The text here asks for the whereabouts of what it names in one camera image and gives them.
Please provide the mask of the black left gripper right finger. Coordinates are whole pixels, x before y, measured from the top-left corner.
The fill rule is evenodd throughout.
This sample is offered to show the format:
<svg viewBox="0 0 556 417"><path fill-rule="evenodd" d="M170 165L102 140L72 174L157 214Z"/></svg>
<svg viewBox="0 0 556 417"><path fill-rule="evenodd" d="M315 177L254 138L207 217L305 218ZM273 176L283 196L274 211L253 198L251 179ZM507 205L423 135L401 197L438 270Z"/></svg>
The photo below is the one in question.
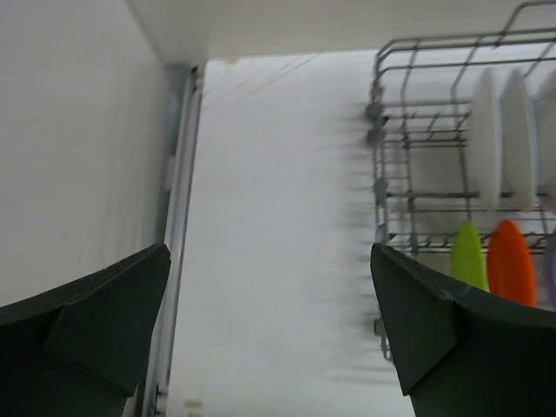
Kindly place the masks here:
<svg viewBox="0 0 556 417"><path fill-rule="evenodd" d="M370 270L400 388L418 416L553 416L555 314L382 243Z"/></svg>

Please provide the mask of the white plate orange sunburst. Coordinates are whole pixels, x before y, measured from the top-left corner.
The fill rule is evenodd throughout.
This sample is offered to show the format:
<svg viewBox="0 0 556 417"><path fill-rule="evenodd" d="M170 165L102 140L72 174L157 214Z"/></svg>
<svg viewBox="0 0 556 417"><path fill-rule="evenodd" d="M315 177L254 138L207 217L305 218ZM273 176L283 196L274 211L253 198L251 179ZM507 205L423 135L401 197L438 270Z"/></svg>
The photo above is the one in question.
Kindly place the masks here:
<svg viewBox="0 0 556 417"><path fill-rule="evenodd" d="M539 186L555 196L555 72L542 84L534 103L537 128Z"/></svg>

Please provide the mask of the orange plastic plate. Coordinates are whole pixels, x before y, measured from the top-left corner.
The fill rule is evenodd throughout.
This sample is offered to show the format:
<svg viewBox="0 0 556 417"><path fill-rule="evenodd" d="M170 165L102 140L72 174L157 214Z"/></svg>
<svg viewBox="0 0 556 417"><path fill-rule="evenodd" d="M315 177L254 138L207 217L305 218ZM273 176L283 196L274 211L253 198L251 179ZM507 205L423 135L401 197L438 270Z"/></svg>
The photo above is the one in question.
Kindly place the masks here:
<svg viewBox="0 0 556 417"><path fill-rule="evenodd" d="M535 307L536 281L525 237L511 220L501 221L487 247L486 271L490 292Z"/></svg>

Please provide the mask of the green plastic plate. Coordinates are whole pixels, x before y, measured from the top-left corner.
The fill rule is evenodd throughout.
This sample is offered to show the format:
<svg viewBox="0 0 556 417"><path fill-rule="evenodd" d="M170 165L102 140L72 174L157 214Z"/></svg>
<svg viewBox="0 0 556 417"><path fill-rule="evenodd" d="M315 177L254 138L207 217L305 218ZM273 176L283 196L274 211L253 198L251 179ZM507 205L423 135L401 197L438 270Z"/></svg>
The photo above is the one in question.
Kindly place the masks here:
<svg viewBox="0 0 556 417"><path fill-rule="evenodd" d="M490 291L480 236L470 220L461 223L453 239L450 275L467 285Z"/></svg>

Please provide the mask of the white plate blue rim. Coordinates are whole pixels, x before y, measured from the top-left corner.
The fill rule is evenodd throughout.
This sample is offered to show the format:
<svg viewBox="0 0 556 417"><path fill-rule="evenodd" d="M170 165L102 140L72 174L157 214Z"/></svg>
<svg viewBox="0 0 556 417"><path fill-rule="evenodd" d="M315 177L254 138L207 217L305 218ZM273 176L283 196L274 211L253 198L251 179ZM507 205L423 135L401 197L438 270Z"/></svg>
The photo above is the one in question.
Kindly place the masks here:
<svg viewBox="0 0 556 417"><path fill-rule="evenodd" d="M538 147L533 103L519 69L513 69L500 97L503 136L503 174L513 201L531 212L538 187Z"/></svg>

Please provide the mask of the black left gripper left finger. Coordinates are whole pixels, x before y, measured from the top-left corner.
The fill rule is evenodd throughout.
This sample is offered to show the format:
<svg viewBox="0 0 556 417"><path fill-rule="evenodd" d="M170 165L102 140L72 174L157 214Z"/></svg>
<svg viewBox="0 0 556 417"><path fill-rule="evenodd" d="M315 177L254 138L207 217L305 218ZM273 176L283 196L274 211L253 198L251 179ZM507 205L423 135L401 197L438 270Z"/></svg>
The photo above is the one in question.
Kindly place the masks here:
<svg viewBox="0 0 556 417"><path fill-rule="evenodd" d="M149 360L166 245L1 308L3 416L120 416Z"/></svg>

